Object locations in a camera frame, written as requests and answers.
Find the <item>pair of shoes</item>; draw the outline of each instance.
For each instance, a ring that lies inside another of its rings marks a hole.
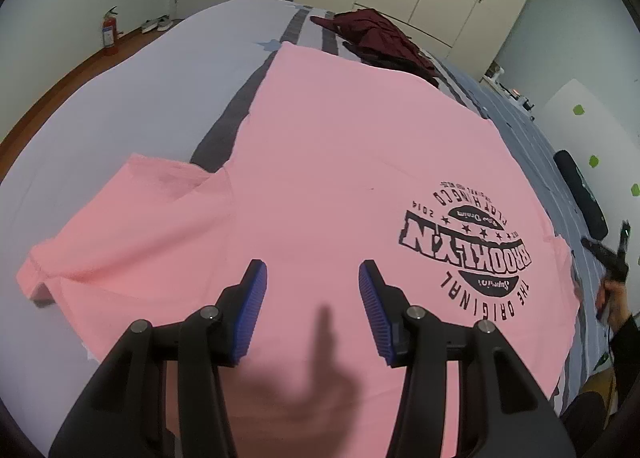
[[[173,24],[174,23],[169,19],[169,15],[165,14],[164,16],[156,18],[155,20],[147,20],[140,26],[140,29],[142,30],[143,34],[145,34],[145,32],[150,32],[156,28],[159,32],[164,32],[170,29]]]

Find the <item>bed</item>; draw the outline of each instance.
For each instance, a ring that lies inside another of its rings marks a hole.
[[[280,42],[360,62],[309,21],[330,15],[281,0],[232,0],[191,17],[72,95],[0,184],[0,398],[44,454],[98,364],[55,305],[39,308],[20,292],[15,274],[28,249],[55,235],[131,153],[189,161],[220,125],[234,128]],[[602,268],[580,245],[586,225],[536,125],[446,61],[434,63],[442,92],[494,122],[574,251],[584,300],[551,400],[559,412],[607,346],[593,307]]]

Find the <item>black sleeve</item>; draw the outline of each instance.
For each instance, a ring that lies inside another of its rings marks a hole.
[[[620,407],[640,372],[640,331],[633,316],[629,316],[611,340],[611,351]]]

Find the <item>person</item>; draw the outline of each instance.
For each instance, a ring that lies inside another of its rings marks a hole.
[[[613,332],[610,351],[618,387],[618,409],[624,404],[640,372],[640,331],[626,300],[624,283],[603,278],[596,296],[596,309],[605,304],[609,292],[609,318]],[[578,458],[583,456],[604,430],[607,408],[595,391],[579,394],[560,416]]]

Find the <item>person's leg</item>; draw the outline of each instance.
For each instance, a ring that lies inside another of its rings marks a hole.
[[[598,439],[607,420],[607,408],[599,393],[586,391],[575,397],[560,415],[560,420],[580,458]]]

